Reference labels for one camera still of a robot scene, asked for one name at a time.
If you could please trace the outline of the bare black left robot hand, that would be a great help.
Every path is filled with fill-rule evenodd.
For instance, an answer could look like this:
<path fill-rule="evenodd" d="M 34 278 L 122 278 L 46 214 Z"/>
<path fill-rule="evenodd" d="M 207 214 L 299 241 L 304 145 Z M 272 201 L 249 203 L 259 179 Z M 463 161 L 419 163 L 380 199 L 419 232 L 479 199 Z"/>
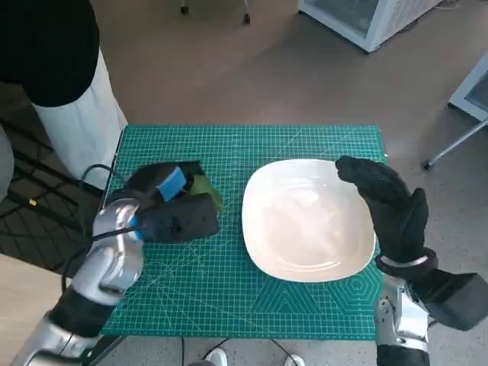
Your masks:
<path fill-rule="evenodd" d="M 138 168 L 124 187 L 168 202 L 186 195 L 197 175 L 205 175 L 198 160 L 157 162 Z"/>

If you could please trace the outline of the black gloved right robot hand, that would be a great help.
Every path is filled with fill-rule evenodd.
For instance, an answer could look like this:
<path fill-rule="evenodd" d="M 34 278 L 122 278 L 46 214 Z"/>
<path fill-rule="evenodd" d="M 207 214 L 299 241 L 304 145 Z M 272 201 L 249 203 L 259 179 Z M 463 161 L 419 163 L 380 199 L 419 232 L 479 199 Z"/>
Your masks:
<path fill-rule="evenodd" d="M 380 253 L 397 263 L 424 256 L 429 217 L 425 191 L 411 192 L 388 165 L 343 156 L 335 162 L 339 177 L 352 183 L 365 200 L 380 243 Z"/>

